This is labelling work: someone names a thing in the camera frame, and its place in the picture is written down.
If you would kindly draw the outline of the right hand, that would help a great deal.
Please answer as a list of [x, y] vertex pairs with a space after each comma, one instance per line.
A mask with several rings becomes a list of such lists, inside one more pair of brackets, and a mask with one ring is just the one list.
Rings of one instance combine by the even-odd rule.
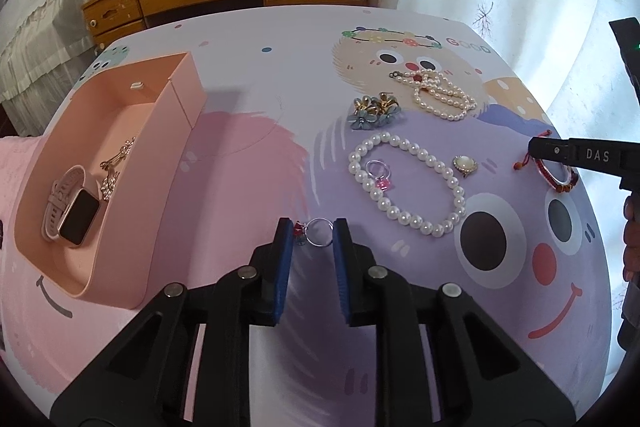
[[630, 282], [640, 271], [640, 223], [634, 219], [634, 200], [628, 196], [624, 207], [627, 220], [623, 235], [625, 250], [623, 254], [623, 279]]

